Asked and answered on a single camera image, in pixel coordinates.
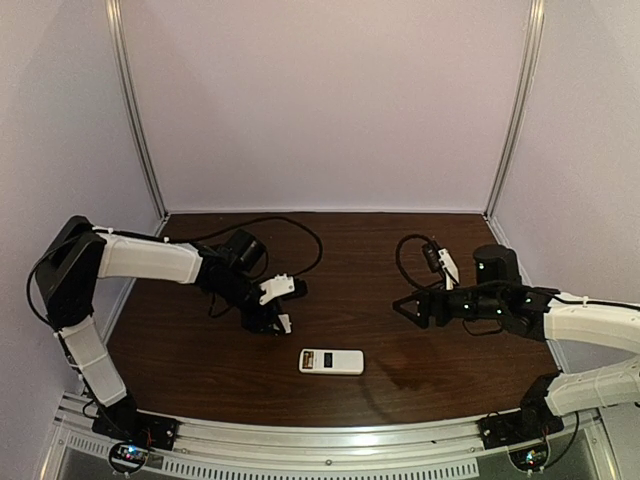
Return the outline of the grey battery compartment cover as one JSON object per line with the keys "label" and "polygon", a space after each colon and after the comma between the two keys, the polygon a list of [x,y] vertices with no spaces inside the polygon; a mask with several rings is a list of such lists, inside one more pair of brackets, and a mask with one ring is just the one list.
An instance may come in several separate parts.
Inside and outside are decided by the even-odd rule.
{"label": "grey battery compartment cover", "polygon": [[292,325],[288,314],[281,314],[278,316],[280,324],[282,325],[283,332],[290,334],[292,332]]}

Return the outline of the white red remote control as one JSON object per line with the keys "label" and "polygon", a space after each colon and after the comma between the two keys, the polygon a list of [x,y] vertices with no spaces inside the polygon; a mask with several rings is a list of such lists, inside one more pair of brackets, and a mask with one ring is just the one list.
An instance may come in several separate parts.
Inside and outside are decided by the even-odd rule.
{"label": "white red remote control", "polygon": [[[301,364],[301,353],[303,351],[315,352],[313,371],[301,372],[299,370],[299,365]],[[298,370],[303,374],[359,376],[363,374],[365,370],[364,353],[361,350],[306,348],[300,352]]]}

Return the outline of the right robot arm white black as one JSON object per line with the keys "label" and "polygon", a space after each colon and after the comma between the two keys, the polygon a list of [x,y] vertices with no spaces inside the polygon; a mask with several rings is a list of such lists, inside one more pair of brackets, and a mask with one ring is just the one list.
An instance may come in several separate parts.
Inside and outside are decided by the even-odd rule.
{"label": "right robot arm white black", "polygon": [[439,281],[422,285],[403,277],[413,292],[392,308],[421,329],[490,320],[498,332],[546,343],[576,341],[631,353],[617,364],[581,373],[557,372],[538,377],[518,409],[489,416],[478,426],[486,447],[530,442],[560,431],[563,417],[582,410],[633,404],[639,400],[639,307],[557,289],[528,286],[519,272],[517,254],[499,244],[473,253],[476,283],[463,287],[449,252],[426,240],[422,253]]}

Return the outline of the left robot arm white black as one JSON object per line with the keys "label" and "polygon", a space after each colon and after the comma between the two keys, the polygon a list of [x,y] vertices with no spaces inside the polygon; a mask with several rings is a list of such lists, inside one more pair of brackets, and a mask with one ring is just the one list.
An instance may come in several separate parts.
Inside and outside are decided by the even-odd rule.
{"label": "left robot arm white black", "polygon": [[26,289],[39,290],[44,309],[34,315],[74,361],[98,408],[95,424],[121,443],[133,444],[143,436],[144,424],[93,320],[97,281],[133,278],[195,285],[239,310],[241,325],[249,332],[288,335],[291,321],[279,300],[295,293],[297,283],[287,274],[262,282],[251,279],[250,270],[265,255],[265,246],[244,230],[209,247],[101,228],[73,216],[32,267]]}

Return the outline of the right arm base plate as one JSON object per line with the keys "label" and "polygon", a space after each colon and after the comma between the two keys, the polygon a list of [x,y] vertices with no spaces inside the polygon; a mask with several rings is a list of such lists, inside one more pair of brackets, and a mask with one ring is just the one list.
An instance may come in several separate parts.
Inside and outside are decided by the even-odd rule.
{"label": "right arm base plate", "polygon": [[553,416],[547,408],[491,413],[476,424],[486,450],[544,439],[564,429],[562,419]]}

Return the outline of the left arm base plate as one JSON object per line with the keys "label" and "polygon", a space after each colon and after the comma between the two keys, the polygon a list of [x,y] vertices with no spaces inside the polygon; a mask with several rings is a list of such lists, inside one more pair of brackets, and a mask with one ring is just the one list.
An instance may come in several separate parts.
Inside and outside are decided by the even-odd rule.
{"label": "left arm base plate", "polygon": [[91,430],[138,447],[171,451],[176,440],[177,419],[139,411],[106,411],[98,414]]}

